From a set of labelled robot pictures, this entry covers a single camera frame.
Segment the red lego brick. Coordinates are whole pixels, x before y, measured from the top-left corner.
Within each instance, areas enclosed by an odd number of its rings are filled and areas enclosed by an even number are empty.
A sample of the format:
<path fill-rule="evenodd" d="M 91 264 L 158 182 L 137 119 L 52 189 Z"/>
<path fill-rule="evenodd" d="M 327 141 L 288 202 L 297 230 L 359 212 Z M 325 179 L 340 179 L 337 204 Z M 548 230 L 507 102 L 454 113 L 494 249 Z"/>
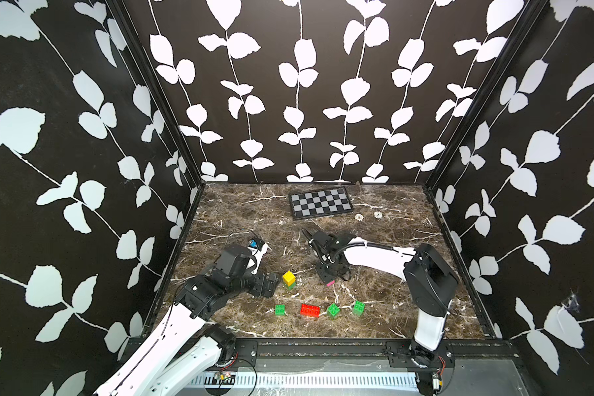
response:
<path fill-rule="evenodd" d="M 300 307 L 300 315 L 310 318 L 318 318 L 321 315 L 321 308 L 316 305 L 302 304 Z"/>

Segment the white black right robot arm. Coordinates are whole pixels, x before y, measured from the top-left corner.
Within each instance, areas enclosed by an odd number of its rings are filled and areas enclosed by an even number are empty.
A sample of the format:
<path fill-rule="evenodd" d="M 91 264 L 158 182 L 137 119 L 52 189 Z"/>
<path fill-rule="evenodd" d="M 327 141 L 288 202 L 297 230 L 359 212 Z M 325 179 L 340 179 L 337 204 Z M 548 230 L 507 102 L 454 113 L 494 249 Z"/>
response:
<path fill-rule="evenodd" d="M 459 281 L 432 245 L 393 247 L 355 234 L 312 234 L 307 229 L 302 234 L 318 259 L 315 270 L 325 285 L 344 278 L 352 267 L 369 267 L 405 281 L 418 308 L 417 327 L 406 355 L 420 367 L 435 361 Z"/>

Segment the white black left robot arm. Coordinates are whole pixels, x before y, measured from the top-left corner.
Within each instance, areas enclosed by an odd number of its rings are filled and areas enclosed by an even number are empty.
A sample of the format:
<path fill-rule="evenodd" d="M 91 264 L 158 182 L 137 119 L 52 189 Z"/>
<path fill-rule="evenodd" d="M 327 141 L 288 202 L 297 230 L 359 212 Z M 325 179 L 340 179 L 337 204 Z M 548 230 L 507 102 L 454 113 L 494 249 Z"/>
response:
<path fill-rule="evenodd" d="M 279 282 L 259 270 L 268 245 L 259 237 L 248 246 L 230 244 L 201 274 L 189 278 L 160 324 L 97 395 L 175 395 L 214 365 L 236 361 L 235 337 L 206 323 L 229 300 L 246 292 L 270 298 Z"/>

